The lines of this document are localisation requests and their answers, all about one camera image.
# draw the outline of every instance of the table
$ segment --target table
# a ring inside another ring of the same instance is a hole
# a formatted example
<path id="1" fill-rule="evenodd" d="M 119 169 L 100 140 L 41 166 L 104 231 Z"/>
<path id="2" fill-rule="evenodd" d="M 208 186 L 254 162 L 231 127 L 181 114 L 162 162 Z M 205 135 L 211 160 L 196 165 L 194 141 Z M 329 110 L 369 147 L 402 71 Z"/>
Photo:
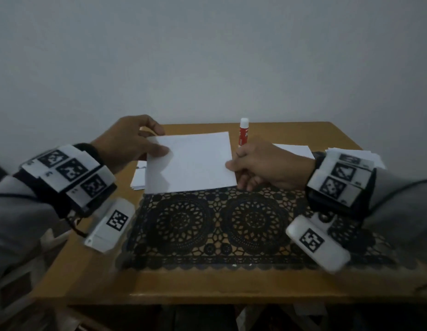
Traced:
<path id="1" fill-rule="evenodd" d="M 166 134 L 197 134 L 228 131 L 232 150 L 238 144 L 238 123 L 165 125 Z M 360 149 L 330 122 L 251 123 L 249 138 L 260 136 L 273 143 L 309 145 L 312 151 L 328 147 Z M 117 175 L 122 196 L 138 206 L 142 191 L 130 188 L 135 163 Z M 86 230 L 89 221 L 80 224 Z M 427 266 L 416 270 L 343 270 L 336 275 L 312 270 L 190 269 L 184 271 L 117 272 L 117 248 L 107 255 L 86 248 L 72 234 L 32 296 L 52 305 L 118 304 L 262 304 L 319 300 L 421 301 L 415 288 L 427 283 Z"/>

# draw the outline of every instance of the glue stick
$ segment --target glue stick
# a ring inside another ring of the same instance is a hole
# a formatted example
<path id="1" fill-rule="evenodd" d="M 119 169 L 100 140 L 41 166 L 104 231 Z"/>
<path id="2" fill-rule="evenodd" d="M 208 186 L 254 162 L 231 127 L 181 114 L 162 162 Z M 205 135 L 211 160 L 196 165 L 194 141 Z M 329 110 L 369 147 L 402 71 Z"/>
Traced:
<path id="1" fill-rule="evenodd" d="M 241 123 L 239 124 L 239 139 L 238 146 L 244 145 L 247 143 L 247 134 L 249 132 L 249 119 L 242 118 Z"/>

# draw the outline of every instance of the sheet of paper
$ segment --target sheet of paper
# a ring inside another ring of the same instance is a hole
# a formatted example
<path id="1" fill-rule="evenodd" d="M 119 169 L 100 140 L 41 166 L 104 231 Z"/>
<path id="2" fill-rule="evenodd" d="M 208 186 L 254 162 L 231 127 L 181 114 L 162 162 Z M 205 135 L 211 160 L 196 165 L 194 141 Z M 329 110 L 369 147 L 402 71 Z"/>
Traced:
<path id="1" fill-rule="evenodd" d="M 384 162 L 382 161 L 381 156 L 378 155 L 377 153 L 372 153 L 371 151 L 338 149 L 337 147 L 332 147 L 330 149 L 327 149 L 326 152 L 328 151 L 336 151 L 336 152 L 352 155 L 354 157 L 358 157 L 361 159 L 371 160 L 375 163 L 376 167 L 387 169 Z"/>
<path id="2" fill-rule="evenodd" d="M 150 142 L 170 152 L 161 158 L 148 155 L 147 194 L 195 191 L 236 186 L 235 173 L 225 167 L 232 160 L 229 133 L 158 136 Z"/>
<path id="3" fill-rule="evenodd" d="M 315 159 L 312 152 L 310 151 L 310 148 L 307 145 L 285 145 L 285 144 L 273 144 L 273 145 L 281 147 L 283 150 L 292 152 L 299 156 Z"/>
<path id="4" fill-rule="evenodd" d="M 146 173 L 146 161 L 139 160 L 137 162 L 137 168 L 133 174 L 131 188 L 134 190 L 144 189 L 144 175 Z"/>

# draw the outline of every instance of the white cap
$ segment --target white cap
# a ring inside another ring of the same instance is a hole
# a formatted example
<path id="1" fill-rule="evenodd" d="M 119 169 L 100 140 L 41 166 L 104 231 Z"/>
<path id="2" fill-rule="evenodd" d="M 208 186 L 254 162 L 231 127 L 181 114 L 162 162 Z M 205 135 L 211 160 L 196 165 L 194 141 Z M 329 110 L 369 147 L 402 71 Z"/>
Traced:
<path id="1" fill-rule="evenodd" d="M 239 127 L 242 127 L 243 129 L 247 129 L 249 127 L 249 119 L 242 118 L 241 123 L 239 124 Z"/>

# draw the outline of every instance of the wall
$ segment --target wall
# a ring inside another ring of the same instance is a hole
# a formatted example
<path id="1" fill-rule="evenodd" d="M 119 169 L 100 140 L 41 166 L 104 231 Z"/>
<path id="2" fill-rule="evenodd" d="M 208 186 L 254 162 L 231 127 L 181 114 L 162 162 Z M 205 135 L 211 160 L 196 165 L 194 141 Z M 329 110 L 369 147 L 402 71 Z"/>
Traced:
<path id="1" fill-rule="evenodd" d="M 142 113 L 329 120 L 427 176 L 427 0 L 0 0 L 2 166 Z"/>

